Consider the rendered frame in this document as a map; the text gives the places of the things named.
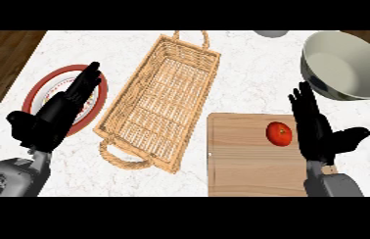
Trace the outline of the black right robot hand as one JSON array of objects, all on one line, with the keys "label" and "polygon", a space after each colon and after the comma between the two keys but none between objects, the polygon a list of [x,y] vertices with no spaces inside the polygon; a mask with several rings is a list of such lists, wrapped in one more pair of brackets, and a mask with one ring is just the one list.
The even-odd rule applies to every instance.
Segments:
[{"label": "black right robot hand", "polygon": [[333,165],[334,155],[352,152],[370,136],[370,130],[356,126],[333,131],[327,117],[321,114],[308,82],[300,82],[289,95],[296,121],[299,150],[308,161]]}]

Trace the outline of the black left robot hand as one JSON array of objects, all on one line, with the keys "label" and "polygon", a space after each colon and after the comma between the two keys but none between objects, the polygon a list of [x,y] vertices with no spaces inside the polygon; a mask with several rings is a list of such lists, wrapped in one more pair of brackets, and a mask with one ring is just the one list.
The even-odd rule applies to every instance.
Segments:
[{"label": "black left robot hand", "polygon": [[35,115],[23,111],[13,111],[7,115],[11,137],[20,141],[22,147],[50,153],[62,143],[78,113],[101,82],[98,67],[98,62],[87,66],[67,89],[54,94]]}]

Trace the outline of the small grey round object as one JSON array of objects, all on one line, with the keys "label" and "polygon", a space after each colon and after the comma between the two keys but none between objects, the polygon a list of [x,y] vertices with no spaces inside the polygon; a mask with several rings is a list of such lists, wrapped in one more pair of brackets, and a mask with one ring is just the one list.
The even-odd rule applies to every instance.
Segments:
[{"label": "small grey round object", "polygon": [[255,33],[259,36],[268,37],[268,38],[281,37],[283,35],[286,35],[287,32],[289,30],[255,30]]}]

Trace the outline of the red tomato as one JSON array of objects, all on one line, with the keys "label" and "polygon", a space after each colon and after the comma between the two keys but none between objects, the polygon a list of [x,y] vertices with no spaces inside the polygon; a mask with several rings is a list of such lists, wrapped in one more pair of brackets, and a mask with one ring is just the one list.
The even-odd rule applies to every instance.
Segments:
[{"label": "red tomato", "polygon": [[283,122],[271,122],[265,128],[265,137],[269,143],[284,147],[292,142],[292,130]]}]

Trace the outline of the red rimmed white plate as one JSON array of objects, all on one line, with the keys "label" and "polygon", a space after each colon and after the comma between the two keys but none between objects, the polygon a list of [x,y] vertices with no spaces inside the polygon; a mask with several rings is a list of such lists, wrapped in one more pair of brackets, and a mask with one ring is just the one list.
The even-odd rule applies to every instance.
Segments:
[{"label": "red rimmed white plate", "polygon": [[[75,77],[79,75],[85,67],[87,65],[69,65],[44,76],[44,78],[34,85],[34,88],[25,98],[22,107],[23,112],[32,115],[38,112],[53,95],[59,91],[65,91],[67,89]],[[100,79],[101,82],[96,86],[82,110],[73,120],[67,136],[75,134],[90,124],[103,108],[107,98],[107,80],[103,74],[100,74]]]}]

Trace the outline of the wooden cutting board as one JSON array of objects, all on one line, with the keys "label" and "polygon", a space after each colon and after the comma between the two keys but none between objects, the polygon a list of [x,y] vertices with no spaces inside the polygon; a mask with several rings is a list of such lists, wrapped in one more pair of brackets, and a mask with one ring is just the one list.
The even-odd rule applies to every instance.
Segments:
[{"label": "wooden cutting board", "polygon": [[206,119],[208,195],[306,196],[306,161],[297,138],[278,147],[265,137],[271,122],[295,130],[292,115],[212,113]]}]

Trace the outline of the large grey bowl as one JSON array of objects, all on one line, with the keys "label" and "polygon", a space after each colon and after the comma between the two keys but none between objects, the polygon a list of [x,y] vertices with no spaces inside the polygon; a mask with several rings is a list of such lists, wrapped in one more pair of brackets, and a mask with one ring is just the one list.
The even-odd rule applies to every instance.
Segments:
[{"label": "large grey bowl", "polygon": [[370,100],[370,43],[337,30],[315,32],[302,47],[300,74],[328,99]]}]

